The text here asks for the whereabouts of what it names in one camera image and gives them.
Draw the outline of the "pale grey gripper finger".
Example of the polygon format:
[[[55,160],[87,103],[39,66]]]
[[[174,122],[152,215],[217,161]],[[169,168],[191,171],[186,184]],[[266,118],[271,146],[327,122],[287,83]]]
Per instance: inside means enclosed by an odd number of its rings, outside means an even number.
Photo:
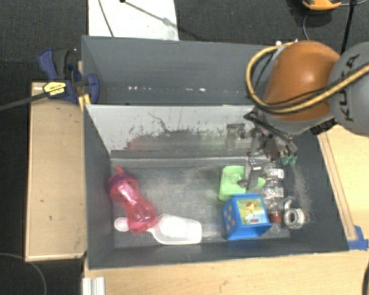
[[[249,164],[245,168],[245,185],[248,192],[253,192],[261,189],[263,186],[263,179],[261,174],[263,167],[259,164]]]

